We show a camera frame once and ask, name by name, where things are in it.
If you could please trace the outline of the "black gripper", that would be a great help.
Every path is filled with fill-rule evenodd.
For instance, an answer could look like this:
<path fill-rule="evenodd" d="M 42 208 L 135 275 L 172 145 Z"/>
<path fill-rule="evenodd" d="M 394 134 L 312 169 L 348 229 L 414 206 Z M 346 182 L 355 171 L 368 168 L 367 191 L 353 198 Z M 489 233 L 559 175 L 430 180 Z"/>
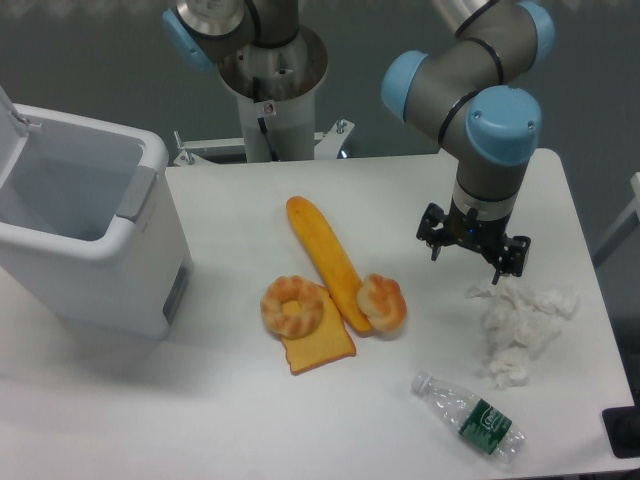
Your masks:
<path fill-rule="evenodd" d="M 494 267 L 491 283 L 497 285 L 501 277 L 522 276 L 531 246 L 528 236 L 506 236 L 509 203 L 488 202 L 471 197 L 453 198 L 448 216 L 435 203 L 424 211 L 416 238 L 431 249 L 436 261 L 443 247 L 460 246 L 476 253 L 491 253 Z"/>

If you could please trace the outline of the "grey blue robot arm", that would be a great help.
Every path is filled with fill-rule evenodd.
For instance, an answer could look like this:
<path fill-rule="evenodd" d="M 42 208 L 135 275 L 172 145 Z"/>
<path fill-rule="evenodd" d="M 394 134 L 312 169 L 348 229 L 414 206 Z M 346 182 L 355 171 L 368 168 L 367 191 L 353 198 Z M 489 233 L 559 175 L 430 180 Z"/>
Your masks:
<path fill-rule="evenodd" d="M 399 55 L 386 71 L 385 107 L 458 163 L 451 205 L 426 208 L 418 238 L 433 252 L 458 245 L 497 277 L 523 273 L 530 240 L 506 232 L 539 138 L 538 102 L 514 78 L 555 41 L 548 12 L 532 1 L 441 1 L 456 42 L 431 57 Z M 328 69 L 322 40 L 295 1 L 175 1 L 164 27 L 195 68 L 216 67 L 237 99 L 250 162 L 314 155 L 314 95 Z"/>

